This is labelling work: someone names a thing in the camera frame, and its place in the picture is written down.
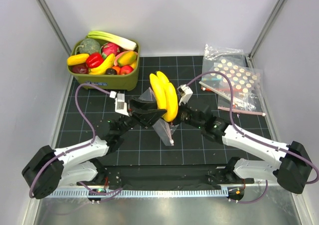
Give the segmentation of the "clear pink zip bag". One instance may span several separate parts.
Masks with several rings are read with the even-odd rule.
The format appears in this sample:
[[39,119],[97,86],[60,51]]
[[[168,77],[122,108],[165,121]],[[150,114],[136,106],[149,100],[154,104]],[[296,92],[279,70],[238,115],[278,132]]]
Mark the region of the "clear pink zip bag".
[[[155,94],[150,87],[145,90],[145,92],[139,97],[139,99],[156,102]],[[159,119],[153,125],[153,129],[159,135],[161,141],[164,143],[165,146],[174,146],[173,134],[178,127],[178,125],[171,125],[163,119]]]

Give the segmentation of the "yellow banana bunch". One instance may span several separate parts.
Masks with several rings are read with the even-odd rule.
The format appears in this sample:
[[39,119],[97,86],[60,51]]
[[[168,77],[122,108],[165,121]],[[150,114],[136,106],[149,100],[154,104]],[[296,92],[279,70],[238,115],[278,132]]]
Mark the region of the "yellow banana bunch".
[[162,118],[166,122],[172,122],[178,113],[178,99],[174,85],[161,71],[157,71],[156,74],[151,73],[149,79],[158,109],[166,110]]

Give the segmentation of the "orange yellow mango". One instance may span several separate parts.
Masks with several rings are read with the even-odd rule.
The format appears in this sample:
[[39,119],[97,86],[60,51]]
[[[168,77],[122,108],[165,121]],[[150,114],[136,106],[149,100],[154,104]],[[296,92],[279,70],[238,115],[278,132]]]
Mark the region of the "orange yellow mango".
[[118,59],[117,64],[120,67],[132,64],[137,58],[137,54],[134,51],[124,52]]

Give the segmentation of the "red bell pepper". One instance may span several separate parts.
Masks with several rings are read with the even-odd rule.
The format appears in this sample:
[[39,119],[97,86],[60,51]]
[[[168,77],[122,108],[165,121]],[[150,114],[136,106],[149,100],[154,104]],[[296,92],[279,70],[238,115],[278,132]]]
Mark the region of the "red bell pepper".
[[88,68],[92,69],[92,68],[96,68],[98,66],[100,66],[103,63],[104,59],[101,56],[100,53],[95,52],[92,53],[86,60],[86,65]]

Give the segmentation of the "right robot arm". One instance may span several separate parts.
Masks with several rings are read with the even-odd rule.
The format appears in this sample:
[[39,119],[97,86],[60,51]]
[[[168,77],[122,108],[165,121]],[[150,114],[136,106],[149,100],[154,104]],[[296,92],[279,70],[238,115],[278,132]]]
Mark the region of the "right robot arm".
[[223,170],[211,176],[215,182],[261,179],[275,181],[291,193],[301,194],[304,191],[312,167],[301,143],[272,141],[214,116],[208,107],[200,110],[184,103],[179,105],[174,123],[196,127],[207,140],[238,148],[258,158],[253,161],[232,157]]

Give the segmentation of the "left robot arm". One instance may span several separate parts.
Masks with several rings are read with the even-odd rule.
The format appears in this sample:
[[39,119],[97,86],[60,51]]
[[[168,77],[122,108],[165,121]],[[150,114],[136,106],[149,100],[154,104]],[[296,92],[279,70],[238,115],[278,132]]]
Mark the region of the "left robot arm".
[[120,106],[115,99],[117,119],[106,121],[102,135],[93,132],[90,140],[53,149],[41,147],[23,168],[21,174],[29,185],[29,197],[43,199],[58,187],[91,181],[100,185],[105,181],[105,169],[97,158],[110,154],[121,146],[122,136],[136,125],[148,128],[167,113],[166,101],[145,101],[131,98]]

